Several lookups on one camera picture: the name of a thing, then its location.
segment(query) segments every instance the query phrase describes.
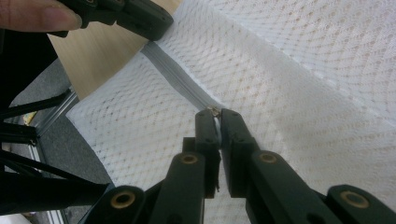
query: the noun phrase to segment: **white mesh net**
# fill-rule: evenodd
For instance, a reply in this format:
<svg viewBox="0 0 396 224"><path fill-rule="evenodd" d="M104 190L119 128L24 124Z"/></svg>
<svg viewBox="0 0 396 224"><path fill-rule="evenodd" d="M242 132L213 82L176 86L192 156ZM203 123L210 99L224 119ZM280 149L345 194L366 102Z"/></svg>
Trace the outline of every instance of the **white mesh net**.
<svg viewBox="0 0 396 224"><path fill-rule="evenodd" d="M395 1L185 0L174 18L160 47L262 148L313 189L350 184L396 210ZM138 54L68 116L117 185L146 189L195 112ZM220 180L205 223L248 223Z"/></svg>
<svg viewBox="0 0 396 224"><path fill-rule="evenodd" d="M313 189L396 209L396 2L186 1L160 46Z"/></svg>

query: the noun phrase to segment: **black plastic bracket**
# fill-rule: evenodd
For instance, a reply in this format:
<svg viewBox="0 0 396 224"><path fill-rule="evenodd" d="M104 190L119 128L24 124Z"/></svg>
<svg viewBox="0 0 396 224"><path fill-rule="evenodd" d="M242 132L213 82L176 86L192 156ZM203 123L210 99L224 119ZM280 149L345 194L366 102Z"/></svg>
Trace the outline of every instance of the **black plastic bracket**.
<svg viewBox="0 0 396 224"><path fill-rule="evenodd" d="M91 21L112 25L115 22L148 40L160 39L173 23L172 16L148 0L59 0L82 18L81 28ZM52 35L67 36L66 31Z"/></svg>

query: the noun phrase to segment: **gray floor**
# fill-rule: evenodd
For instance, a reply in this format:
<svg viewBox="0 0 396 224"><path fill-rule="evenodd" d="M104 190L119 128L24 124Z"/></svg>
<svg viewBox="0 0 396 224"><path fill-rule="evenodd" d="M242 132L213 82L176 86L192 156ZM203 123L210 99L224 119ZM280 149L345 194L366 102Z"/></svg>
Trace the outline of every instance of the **gray floor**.
<svg viewBox="0 0 396 224"><path fill-rule="evenodd" d="M25 91L13 102L14 105L23 105L38 100L44 100L56 96L70 87L65 71L59 61L55 61L44 71ZM111 182L102 163L99 162L94 152L78 133L72 123L62 115L53 122L39 139L39 145L47 164L65 170L73 175L80 176L94 183ZM39 111L32 125L36 125L46 118L50 109ZM26 145L12 145L14 153L30 157ZM86 213L89 206L71 207L64 210L65 223L75 224ZM46 213L36 213L30 218L32 223L50 223Z"/></svg>

